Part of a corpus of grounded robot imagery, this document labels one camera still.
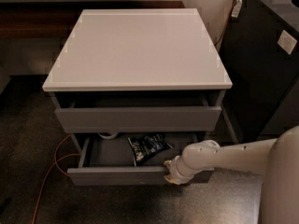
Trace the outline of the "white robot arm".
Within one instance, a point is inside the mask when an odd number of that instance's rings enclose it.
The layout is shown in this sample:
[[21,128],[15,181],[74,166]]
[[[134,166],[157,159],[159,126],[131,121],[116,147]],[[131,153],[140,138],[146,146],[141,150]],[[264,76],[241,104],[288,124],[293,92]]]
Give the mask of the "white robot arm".
[[261,175],[262,223],[299,224],[298,126],[275,139],[226,147],[214,140],[192,143],[164,165],[169,171],[164,179],[176,185],[215,168]]

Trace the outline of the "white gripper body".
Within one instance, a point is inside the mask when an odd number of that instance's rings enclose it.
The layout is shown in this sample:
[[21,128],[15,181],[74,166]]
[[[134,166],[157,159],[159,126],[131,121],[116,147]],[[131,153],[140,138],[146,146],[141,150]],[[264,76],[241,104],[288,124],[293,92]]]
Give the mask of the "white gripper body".
[[169,168],[169,175],[175,180],[181,184],[186,184],[194,178],[196,172],[184,162],[181,156],[176,156],[171,161],[172,165]]

